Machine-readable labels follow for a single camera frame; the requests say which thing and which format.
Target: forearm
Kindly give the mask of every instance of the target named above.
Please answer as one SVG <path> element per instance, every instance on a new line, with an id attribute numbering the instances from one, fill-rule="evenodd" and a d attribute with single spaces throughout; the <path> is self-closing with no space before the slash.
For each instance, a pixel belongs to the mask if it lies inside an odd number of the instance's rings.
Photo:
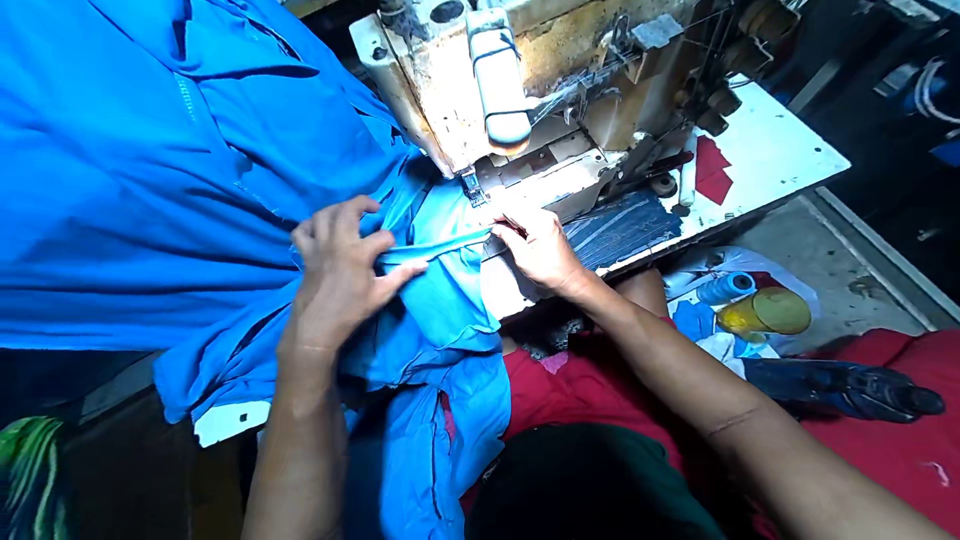
<path id="1" fill-rule="evenodd" d="M 569 299 L 607 333 L 644 385 L 753 488 L 787 537 L 948 537 L 656 315 L 599 279 L 576 290 Z"/>
<path id="2" fill-rule="evenodd" d="M 332 358 L 319 363 L 334 364 Z M 341 537 L 347 433 L 334 374 L 327 371 L 278 376 L 244 540 Z"/>
<path id="3" fill-rule="evenodd" d="M 592 273 L 568 299 L 617 345 L 637 377 L 703 436 L 769 398 Z"/>

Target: thread spool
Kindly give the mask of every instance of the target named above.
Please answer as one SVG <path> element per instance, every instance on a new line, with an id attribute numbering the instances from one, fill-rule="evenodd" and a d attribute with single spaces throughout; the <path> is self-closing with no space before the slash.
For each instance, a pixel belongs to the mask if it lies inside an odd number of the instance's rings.
<path id="1" fill-rule="evenodd" d="M 720 306 L 734 298 L 756 292 L 754 278 L 745 272 L 733 272 L 697 287 L 697 298 L 708 306 Z"/>

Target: right hand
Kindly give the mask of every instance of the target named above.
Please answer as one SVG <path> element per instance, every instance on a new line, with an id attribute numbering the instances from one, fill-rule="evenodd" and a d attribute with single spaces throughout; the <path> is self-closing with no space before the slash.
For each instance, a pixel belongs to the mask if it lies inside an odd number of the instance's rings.
<path id="1" fill-rule="evenodd" d="M 597 279 L 573 253 L 560 218 L 552 211 L 510 211 L 509 217 L 501 215 L 496 221 L 491 232 L 507 244 L 516 267 L 537 285 L 570 299 Z"/>

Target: hand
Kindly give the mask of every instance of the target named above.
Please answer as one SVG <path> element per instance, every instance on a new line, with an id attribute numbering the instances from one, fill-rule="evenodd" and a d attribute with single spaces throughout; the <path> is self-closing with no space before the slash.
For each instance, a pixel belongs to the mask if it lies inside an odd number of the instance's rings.
<path id="1" fill-rule="evenodd" d="M 374 274 L 377 256 L 396 243 L 390 231 L 360 237 L 360 218 L 379 209 L 375 200 L 360 195 L 318 211 L 291 233 L 306 270 L 278 356 L 323 356 L 332 361 L 360 323 L 426 270 L 426 262 L 417 260 L 383 277 Z"/>
<path id="2" fill-rule="evenodd" d="M 507 244 L 517 268 L 537 285 L 572 299 L 597 280 L 573 253 L 560 218 L 552 211 L 512 210 L 496 221 L 492 233 Z"/>

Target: red fabric scrap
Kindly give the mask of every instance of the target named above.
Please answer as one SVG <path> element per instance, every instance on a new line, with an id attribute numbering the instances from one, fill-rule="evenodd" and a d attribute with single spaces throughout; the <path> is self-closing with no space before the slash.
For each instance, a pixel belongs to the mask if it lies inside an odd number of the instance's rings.
<path id="1" fill-rule="evenodd" d="M 714 203 L 722 205 L 733 180 L 724 169 L 731 166 L 716 142 L 705 135 L 697 137 L 697 191 Z"/>

